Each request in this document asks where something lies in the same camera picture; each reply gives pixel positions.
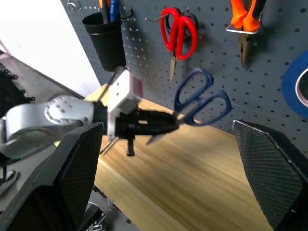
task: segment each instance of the blue scissors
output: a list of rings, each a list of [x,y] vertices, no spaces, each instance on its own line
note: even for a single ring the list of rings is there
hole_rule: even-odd
[[[185,101],[184,103],[180,102],[180,93],[182,92],[185,84],[194,76],[197,74],[201,74],[206,78],[205,81],[205,85],[200,88],[197,92],[195,92],[187,101]],[[190,71],[190,73],[188,73],[186,79],[180,84],[177,93],[175,95],[175,100],[174,100],[174,112],[173,112],[173,116],[174,117],[178,117],[178,115],[184,110],[184,108],[186,108],[188,105],[190,105],[193,102],[197,102],[197,105],[187,113],[187,115],[185,115],[183,118],[178,119],[177,120],[177,124],[181,125],[183,123],[191,125],[191,126],[206,126],[206,125],[210,125],[215,123],[216,121],[220,120],[221,118],[223,118],[226,114],[228,114],[231,109],[231,102],[230,99],[228,98],[228,95],[226,94],[225,91],[223,90],[218,90],[217,92],[215,92],[213,95],[211,95],[209,98],[202,100],[201,97],[203,96],[203,93],[210,88],[212,85],[214,84],[214,79],[211,76],[210,73],[208,73],[206,70],[201,69],[199,67],[195,67],[193,70]],[[206,107],[214,98],[222,98],[225,102],[226,102],[226,108],[225,110],[218,115],[215,118],[212,118],[206,122],[203,123],[196,123],[194,120],[194,116],[200,111],[202,110],[204,107]],[[146,145],[151,144],[155,141],[160,140],[163,136],[165,136],[165,134],[162,135],[157,135],[157,136],[152,136],[148,142],[146,143]]]

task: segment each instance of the scissors blade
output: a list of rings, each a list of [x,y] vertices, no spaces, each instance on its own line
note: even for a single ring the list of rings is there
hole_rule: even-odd
[[[174,71],[175,71],[175,66],[177,65],[177,58],[174,56],[173,52],[171,54],[171,61],[170,61],[170,82],[172,81]]]
[[[163,138],[166,134],[161,134],[157,136],[151,136],[151,138],[147,141],[145,146],[150,145],[151,143],[154,143],[156,141],[159,141],[161,138]]]

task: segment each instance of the red scissors handle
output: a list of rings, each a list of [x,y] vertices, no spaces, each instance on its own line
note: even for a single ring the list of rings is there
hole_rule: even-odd
[[[164,43],[169,51],[173,51],[177,42],[177,32],[178,32],[178,22],[179,18],[181,17],[180,13],[174,9],[174,8],[165,8],[161,16],[164,16],[165,14],[170,14],[173,16],[173,24],[171,27],[171,33],[170,33],[170,41],[167,39],[166,30],[165,30],[165,18],[160,19],[160,28],[163,35]]]
[[[165,30],[165,18],[160,19],[160,28],[163,36],[164,43],[169,51],[176,49],[176,57],[180,60],[187,59],[196,50],[198,43],[198,32],[193,21],[186,16],[181,16],[180,13],[174,8],[166,8],[162,11],[161,16],[170,14],[173,16],[173,24],[171,27],[170,40],[168,41]],[[182,55],[182,49],[185,37],[185,26],[187,26],[191,32],[192,46],[186,55]]]

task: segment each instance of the white wall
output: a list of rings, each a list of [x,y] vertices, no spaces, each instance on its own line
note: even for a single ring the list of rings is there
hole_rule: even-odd
[[[60,0],[0,0],[0,40],[7,53],[83,96],[100,87]]]

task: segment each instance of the red scissors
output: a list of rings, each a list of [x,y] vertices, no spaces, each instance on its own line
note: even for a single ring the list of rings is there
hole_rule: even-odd
[[[196,50],[198,43],[198,21],[194,14],[189,13],[185,16],[181,15],[178,8],[168,7],[164,9],[161,16],[168,15],[160,19],[160,28],[162,31],[163,39],[167,49],[170,51],[171,64],[170,64],[170,82],[172,81],[177,60],[184,60],[190,57]],[[169,15],[173,16],[173,24],[170,30],[169,25]],[[166,28],[168,34],[170,34],[170,39],[168,41],[166,35]],[[192,40],[192,45],[190,50],[186,55],[182,54],[183,44],[187,38]]]

